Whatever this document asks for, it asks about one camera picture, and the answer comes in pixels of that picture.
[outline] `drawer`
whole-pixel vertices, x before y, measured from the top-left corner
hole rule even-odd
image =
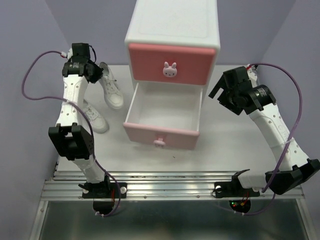
[[[130,43],[128,51],[133,78],[148,82],[204,86],[216,58],[215,49],[202,47]]]
[[[194,149],[200,135],[202,93],[197,85],[139,82],[123,123],[129,139]]]

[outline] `purple wall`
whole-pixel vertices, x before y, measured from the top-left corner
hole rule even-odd
[[[45,179],[57,154],[48,137],[61,103],[31,102],[21,95],[23,76],[40,53],[68,51],[43,0],[5,0],[0,8],[0,239],[29,239]],[[64,60],[46,56],[31,72],[27,92],[61,95]]]
[[[135,0],[45,1],[68,43],[90,42],[99,59],[128,64],[124,40]],[[217,2],[221,39],[218,64],[243,64],[261,60],[295,0]]]
[[[262,61],[288,70],[300,85],[303,111],[295,138],[310,158],[320,159],[320,1],[297,0]],[[298,93],[283,73],[259,67],[260,82],[274,93],[283,119],[291,128],[298,114]],[[320,236],[320,172],[303,184],[314,225]]]

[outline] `glass panel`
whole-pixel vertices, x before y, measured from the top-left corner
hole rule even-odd
[[[251,212],[270,200],[252,201]],[[275,200],[266,212],[240,216],[228,201],[123,201],[113,217],[94,215],[90,201],[50,202],[41,240],[307,240],[297,202]]]

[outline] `bunny drawer knob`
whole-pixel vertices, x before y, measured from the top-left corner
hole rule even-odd
[[[169,63],[167,61],[164,62],[164,68],[163,68],[163,75],[165,75],[168,78],[173,78],[177,75],[177,63],[172,63],[171,66],[169,66]]]
[[[154,140],[153,141],[153,144],[156,146],[156,147],[160,147],[160,148],[163,148],[164,146],[166,146],[166,143],[164,142],[164,139],[159,137],[157,140]]]

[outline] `shoe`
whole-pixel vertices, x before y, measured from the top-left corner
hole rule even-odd
[[[83,101],[83,112],[87,116],[92,126],[92,130],[98,134],[103,134],[109,129],[109,124],[101,114],[86,100]]]
[[[99,83],[103,88],[104,101],[110,108],[119,110],[124,105],[124,95],[120,91],[110,67],[105,62],[101,62],[99,67],[103,69],[103,76],[99,79]]]

